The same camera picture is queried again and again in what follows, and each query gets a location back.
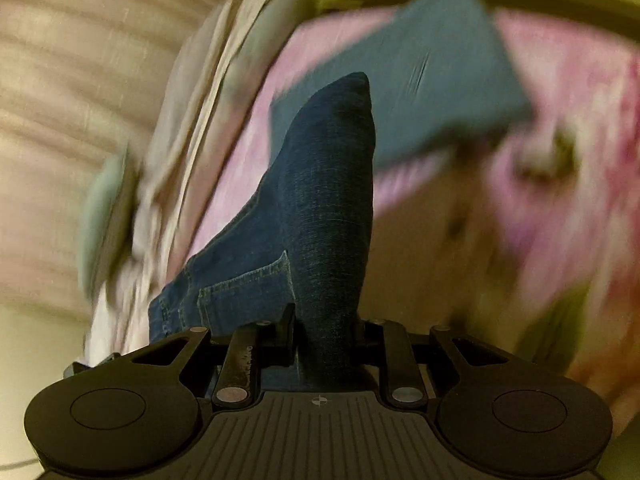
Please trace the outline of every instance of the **denim pocket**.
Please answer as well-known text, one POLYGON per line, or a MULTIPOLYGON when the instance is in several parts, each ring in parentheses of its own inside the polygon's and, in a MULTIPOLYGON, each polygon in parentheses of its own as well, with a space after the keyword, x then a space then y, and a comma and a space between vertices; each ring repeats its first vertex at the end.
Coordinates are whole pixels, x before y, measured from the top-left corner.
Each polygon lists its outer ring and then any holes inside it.
POLYGON ((261 319, 277 321, 292 301, 289 258, 284 251, 272 264, 201 288, 198 311, 203 326, 224 335, 261 319))

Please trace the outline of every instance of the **pink floral fabric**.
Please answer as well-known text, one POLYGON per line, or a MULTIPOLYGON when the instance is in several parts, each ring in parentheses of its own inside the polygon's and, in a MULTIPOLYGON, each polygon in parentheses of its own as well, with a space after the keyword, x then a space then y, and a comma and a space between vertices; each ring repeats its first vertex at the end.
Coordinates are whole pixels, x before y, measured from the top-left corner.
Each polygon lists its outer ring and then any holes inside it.
MULTIPOLYGON (((393 13, 344 12, 295 31, 255 101, 190 255, 240 211, 267 169, 273 97, 393 13)), ((525 12, 500 10, 495 23, 537 110, 536 121, 515 125, 483 170, 500 237, 517 266, 512 309, 533 321, 564 291, 588 286, 582 339, 567 374, 609 401, 619 432, 640 412, 640 50, 584 25, 525 12), (575 134, 577 173, 545 185, 517 178, 518 150, 551 142, 559 124, 575 134)), ((377 174, 374 215, 429 181, 445 159, 419 156, 377 174)))

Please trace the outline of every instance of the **round black disc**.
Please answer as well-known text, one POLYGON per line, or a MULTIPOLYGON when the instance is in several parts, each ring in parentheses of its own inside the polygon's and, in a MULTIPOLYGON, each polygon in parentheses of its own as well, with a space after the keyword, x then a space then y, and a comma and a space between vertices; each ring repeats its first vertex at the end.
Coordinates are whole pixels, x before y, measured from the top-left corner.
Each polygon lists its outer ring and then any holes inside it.
POLYGON ((611 432, 608 407, 571 381, 507 389, 508 381, 459 384, 442 399, 437 424, 470 462, 498 474, 561 476, 596 459, 611 432))
POLYGON ((124 474, 162 462, 198 427, 193 394, 160 367, 135 376, 84 372, 40 392, 24 428, 41 459, 67 472, 124 474))

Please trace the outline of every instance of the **jeans seam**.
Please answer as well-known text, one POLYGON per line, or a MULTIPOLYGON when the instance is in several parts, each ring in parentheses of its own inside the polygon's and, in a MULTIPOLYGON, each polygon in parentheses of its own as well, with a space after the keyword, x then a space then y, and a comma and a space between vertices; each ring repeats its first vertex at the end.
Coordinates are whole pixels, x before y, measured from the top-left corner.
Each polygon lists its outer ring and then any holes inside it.
POLYGON ((211 326, 211 320, 209 319, 209 313, 207 312, 207 309, 206 308, 202 308, 202 306, 200 304, 200 298, 202 298, 204 300, 204 292, 205 292, 205 289, 201 289, 201 290, 198 291, 198 299, 196 300, 196 306, 198 307, 198 312, 200 313, 201 322, 203 322, 203 323, 205 322, 204 321, 204 316, 206 316, 207 317, 206 327, 209 330, 213 330, 213 327, 211 326))
POLYGON ((166 300, 165 300, 164 296, 160 296, 159 303, 160 303, 160 319, 161 319, 161 323, 162 323, 162 333, 164 334, 164 337, 169 337, 169 335, 170 335, 170 331, 169 331, 169 307, 166 304, 166 300))
POLYGON ((289 291, 291 293, 291 298, 293 299, 293 303, 297 302, 296 299, 296 291, 293 290, 293 277, 291 275, 291 264, 289 261, 289 253, 287 253, 287 250, 284 250, 284 255, 285 255, 285 259, 286 259, 286 264, 287 264, 287 269, 286 269, 286 273, 287 273, 287 285, 289 285, 289 291))
POLYGON ((184 302, 187 298, 191 297, 191 291, 193 290, 193 277, 191 275, 189 265, 184 267, 184 275, 187 278, 187 293, 182 296, 180 304, 178 305, 178 322, 180 323, 180 330, 187 330, 186 318, 184 317, 184 302))
POLYGON ((229 290, 238 285, 244 285, 245 283, 251 283, 256 280, 260 280, 261 278, 266 278, 278 272, 284 265, 286 265, 287 269, 289 268, 289 257, 287 255, 287 251, 282 251, 278 259, 270 264, 258 267, 254 270, 249 270, 248 272, 244 272, 229 280, 224 280, 223 282, 201 288, 198 292, 198 296, 201 296, 205 291, 208 295, 212 296, 217 292, 229 290))

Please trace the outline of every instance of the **green fabric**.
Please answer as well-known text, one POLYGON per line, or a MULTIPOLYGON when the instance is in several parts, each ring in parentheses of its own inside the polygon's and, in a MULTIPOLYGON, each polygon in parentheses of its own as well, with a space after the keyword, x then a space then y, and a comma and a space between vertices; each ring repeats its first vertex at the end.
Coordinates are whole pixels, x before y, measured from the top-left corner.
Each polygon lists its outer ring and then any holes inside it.
POLYGON ((78 232, 78 284, 95 301, 129 234, 136 171, 127 150, 107 160, 87 193, 78 232))
POLYGON ((524 331, 515 354, 564 374, 582 338, 584 300, 588 291, 588 286, 575 287, 555 300, 545 314, 524 331))
POLYGON ((604 480, 640 478, 640 416, 607 446, 598 464, 598 473, 604 480))

